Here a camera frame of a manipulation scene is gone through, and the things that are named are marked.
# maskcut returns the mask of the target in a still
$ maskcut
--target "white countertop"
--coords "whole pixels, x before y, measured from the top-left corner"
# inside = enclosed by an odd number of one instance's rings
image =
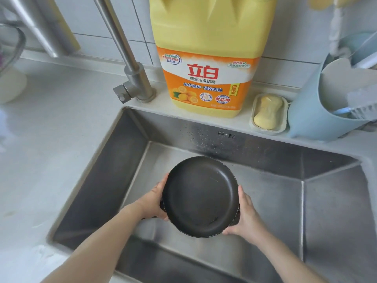
[[[38,283],[69,255],[46,237],[123,106],[113,87],[127,79],[26,59],[17,67],[28,86],[0,105],[0,281]],[[127,105],[360,159],[377,218],[377,133],[353,131],[330,143],[261,135],[248,125],[250,99],[237,117],[219,119],[176,108],[164,83],[152,85],[155,100]]]

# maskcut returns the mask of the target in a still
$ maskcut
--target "person's left hand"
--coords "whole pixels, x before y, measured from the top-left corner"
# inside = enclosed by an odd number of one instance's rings
[[[135,204],[141,207],[144,219],[156,216],[166,221],[169,220],[167,214],[160,208],[160,201],[168,176],[169,173],[166,173],[163,179],[150,192],[135,201]]]

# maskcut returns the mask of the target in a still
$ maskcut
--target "sink basin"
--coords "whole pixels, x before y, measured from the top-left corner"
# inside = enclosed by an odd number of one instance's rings
[[[164,173],[197,155],[227,165],[270,231],[330,282],[375,282],[375,223],[356,159],[135,109],[120,115],[51,244],[77,248]],[[116,270],[143,283],[281,282],[242,238],[192,238],[160,219],[139,223]]]

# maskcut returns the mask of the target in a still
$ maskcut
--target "tiled wall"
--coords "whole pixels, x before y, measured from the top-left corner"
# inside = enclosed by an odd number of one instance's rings
[[[55,0],[81,45],[82,55],[121,60],[93,0]],[[160,66],[148,0],[111,0],[136,59]],[[328,52],[332,8],[309,9],[308,0],[278,0],[274,23],[255,80],[302,87]],[[377,0],[347,8],[344,35],[377,30]]]

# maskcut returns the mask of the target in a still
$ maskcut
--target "dish soap bottle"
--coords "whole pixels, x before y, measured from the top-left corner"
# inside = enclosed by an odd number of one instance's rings
[[[149,0],[170,97],[191,112],[234,117],[270,32],[276,0]]]

